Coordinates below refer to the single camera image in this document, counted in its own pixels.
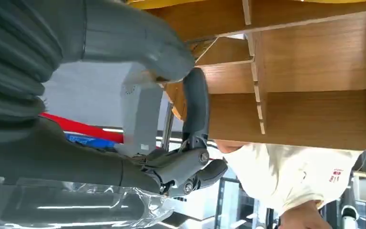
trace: wooden shelf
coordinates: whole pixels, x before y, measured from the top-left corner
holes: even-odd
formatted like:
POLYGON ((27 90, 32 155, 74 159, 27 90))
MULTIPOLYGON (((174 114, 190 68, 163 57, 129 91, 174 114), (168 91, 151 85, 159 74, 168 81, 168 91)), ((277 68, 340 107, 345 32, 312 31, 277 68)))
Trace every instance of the wooden shelf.
POLYGON ((199 59, 197 66, 250 63, 247 40, 220 37, 215 44, 199 59))
POLYGON ((211 139, 366 149, 366 90, 270 93, 267 119, 263 135, 249 94, 211 95, 211 139))
POLYGON ((265 31, 366 15, 366 2, 320 4, 290 0, 252 0, 251 25, 242 0, 205 0, 148 10, 164 19, 184 40, 265 31))
MULTIPOLYGON (((261 36, 268 92, 366 89, 366 17, 264 31, 261 36)), ((209 51, 219 53, 217 48, 209 51)), ((239 64, 202 67, 210 93, 253 93, 251 65, 240 61, 248 56, 228 56, 239 64)))
MULTIPOLYGON (((219 37, 197 62, 211 139, 366 149, 366 2, 205 0, 150 12, 184 40, 219 37), (222 37, 244 32, 249 42, 222 37)), ((166 91, 184 119, 181 87, 166 91)))

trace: gray wall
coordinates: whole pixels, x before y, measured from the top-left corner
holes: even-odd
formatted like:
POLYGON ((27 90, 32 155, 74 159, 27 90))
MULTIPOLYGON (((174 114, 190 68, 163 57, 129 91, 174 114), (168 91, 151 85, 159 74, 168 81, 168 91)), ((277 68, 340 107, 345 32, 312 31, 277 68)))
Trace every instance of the gray wall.
MULTIPOLYGON (((76 62, 62 65, 45 83, 48 113, 89 125, 122 127, 120 90, 127 73, 137 63, 76 62)), ((167 108, 165 95, 160 104, 158 129, 163 130, 167 108)), ((182 130, 174 121, 173 131, 182 130)))

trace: clear plastic wrap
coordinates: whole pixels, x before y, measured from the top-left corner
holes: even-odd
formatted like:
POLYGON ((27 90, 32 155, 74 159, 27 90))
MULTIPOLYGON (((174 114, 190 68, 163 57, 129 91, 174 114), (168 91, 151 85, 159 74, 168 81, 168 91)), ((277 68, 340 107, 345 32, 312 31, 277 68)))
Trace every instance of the clear plastic wrap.
POLYGON ((166 196, 135 187, 0 179, 0 229, 137 229, 173 212, 166 196))

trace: mechanical joint screw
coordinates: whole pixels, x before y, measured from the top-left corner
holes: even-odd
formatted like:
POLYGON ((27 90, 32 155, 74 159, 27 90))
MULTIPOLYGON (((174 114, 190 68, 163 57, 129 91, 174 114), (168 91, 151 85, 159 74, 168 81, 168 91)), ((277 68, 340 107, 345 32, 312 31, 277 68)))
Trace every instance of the mechanical joint screw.
POLYGON ((193 186, 193 182, 191 180, 188 180, 183 187, 183 192, 187 195, 190 194, 193 190, 194 186, 193 186))
POLYGON ((210 159, 210 155, 208 154, 208 152, 204 152, 204 153, 200 154, 200 163, 201 164, 206 164, 209 159, 210 159))

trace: robotic arm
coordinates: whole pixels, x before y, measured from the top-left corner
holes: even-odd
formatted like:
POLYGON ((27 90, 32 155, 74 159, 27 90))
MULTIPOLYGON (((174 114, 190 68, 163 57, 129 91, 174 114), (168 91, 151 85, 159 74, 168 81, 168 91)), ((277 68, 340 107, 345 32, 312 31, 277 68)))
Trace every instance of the robotic arm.
POLYGON ((137 187, 185 195, 209 186, 226 164, 206 150, 209 106, 205 78, 162 20, 108 0, 0 1, 0 177, 137 187), (188 100, 185 147, 143 161, 100 153, 65 140, 38 98, 42 82, 66 62, 136 61, 154 83, 183 79, 188 100))

